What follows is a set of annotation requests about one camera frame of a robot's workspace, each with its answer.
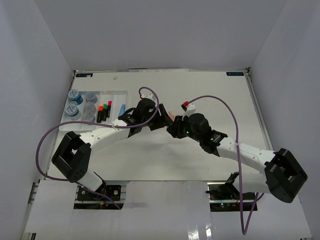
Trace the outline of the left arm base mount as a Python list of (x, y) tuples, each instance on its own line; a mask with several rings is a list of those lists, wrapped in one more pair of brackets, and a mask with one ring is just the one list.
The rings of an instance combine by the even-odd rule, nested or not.
[(96, 191), (80, 185), (75, 195), (76, 209), (119, 210), (123, 207), (125, 187), (120, 184), (105, 184)]

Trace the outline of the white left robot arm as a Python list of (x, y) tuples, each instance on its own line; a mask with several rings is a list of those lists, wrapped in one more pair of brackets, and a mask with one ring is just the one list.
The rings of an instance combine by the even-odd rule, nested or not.
[(151, 131), (168, 127), (173, 120), (163, 104), (144, 98), (136, 107), (130, 108), (111, 123), (93, 131), (76, 134), (66, 133), (55, 151), (51, 162), (70, 183), (78, 183), (88, 189), (94, 199), (105, 196), (105, 182), (89, 169), (91, 156), (117, 141), (127, 139), (149, 127)]

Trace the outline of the green black highlighter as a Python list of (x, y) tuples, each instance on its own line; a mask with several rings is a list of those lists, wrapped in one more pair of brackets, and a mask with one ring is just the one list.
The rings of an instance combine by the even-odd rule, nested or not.
[(103, 104), (102, 107), (102, 120), (105, 122), (107, 120), (107, 115), (108, 115), (108, 105)]

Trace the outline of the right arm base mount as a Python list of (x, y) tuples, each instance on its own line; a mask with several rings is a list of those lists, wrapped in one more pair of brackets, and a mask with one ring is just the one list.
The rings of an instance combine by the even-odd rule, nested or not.
[(234, 172), (225, 182), (209, 182), (207, 184), (205, 193), (208, 194), (212, 213), (240, 211), (240, 193), (233, 186), (238, 176), (239, 173)]

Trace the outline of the clear clip jar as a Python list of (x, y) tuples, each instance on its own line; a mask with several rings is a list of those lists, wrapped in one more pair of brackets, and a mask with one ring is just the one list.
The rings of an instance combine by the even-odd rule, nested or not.
[(97, 111), (97, 108), (93, 102), (89, 101), (84, 104), (83, 112), (90, 112), (94, 114), (96, 111)]
[(84, 112), (82, 114), (82, 118), (81, 119), (84, 122), (94, 123), (95, 120), (96, 120), (96, 117), (92, 112)]
[(88, 91), (85, 95), (85, 100), (87, 102), (91, 102), (93, 104), (96, 104), (98, 102), (98, 97), (97, 97), (97, 94), (96, 92), (94, 91)]

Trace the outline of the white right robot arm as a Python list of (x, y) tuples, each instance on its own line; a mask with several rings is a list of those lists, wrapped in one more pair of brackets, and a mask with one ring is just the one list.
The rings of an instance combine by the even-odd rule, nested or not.
[(227, 134), (212, 129), (201, 113), (178, 115), (166, 130), (176, 139), (191, 138), (208, 154), (235, 160), (256, 170), (248, 175), (237, 171), (226, 180), (222, 190), (233, 200), (243, 193), (265, 193), (291, 203), (308, 179), (289, 150), (272, 151), (236, 144)]

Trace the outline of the orange black highlighter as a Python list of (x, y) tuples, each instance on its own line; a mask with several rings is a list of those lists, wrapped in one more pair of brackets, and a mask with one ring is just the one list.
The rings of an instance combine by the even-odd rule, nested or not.
[(102, 122), (102, 119), (103, 119), (103, 115), (104, 115), (104, 107), (102, 105), (100, 105), (98, 107), (98, 111), (97, 111), (97, 118), (96, 118), (96, 122), (97, 123), (101, 123)]

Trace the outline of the blue jar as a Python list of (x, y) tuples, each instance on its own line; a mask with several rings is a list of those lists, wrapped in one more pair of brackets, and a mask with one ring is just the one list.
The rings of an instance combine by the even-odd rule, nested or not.
[(77, 89), (71, 89), (68, 92), (67, 97), (74, 105), (80, 105), (83, 102), (83, 97)]
[(79, 111), (78, 107), (74, 104), (69, 104), (64, 109), (65, 114), (72, 121), (76, 121), (81, 118), (82, 114)]

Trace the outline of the pink black highlighter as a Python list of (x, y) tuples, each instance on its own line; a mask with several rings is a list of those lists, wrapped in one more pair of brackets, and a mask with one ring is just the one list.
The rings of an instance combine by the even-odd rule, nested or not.
[(111, 115), (111, 107), (112, 107), (112, 101), (108, 101), (108, 104), (107, 104), (107, 114), (106, 114), (106, 117), (109, 118), (110, 115)]

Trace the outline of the blue correction tape pen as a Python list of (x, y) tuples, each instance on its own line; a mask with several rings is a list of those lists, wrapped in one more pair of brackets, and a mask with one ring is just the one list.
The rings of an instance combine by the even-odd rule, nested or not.
[(121, 107), (120, 107), (120, 110), (119, 110), (119, 114), (118, 116), (122, 116), (126, 111), (126, 105), (125, 104), (122, 104)]

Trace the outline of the orange correction tape pen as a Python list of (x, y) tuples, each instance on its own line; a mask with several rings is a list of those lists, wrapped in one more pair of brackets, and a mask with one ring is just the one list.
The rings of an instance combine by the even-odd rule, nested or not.
[(170, 117), (170, 119), (172, 120), (172, 121), (174, 121), (175, 120), (175, 115), (172, 113), (172, 112), (168, 112), (168, 115), (169, 115), (169, 117)]

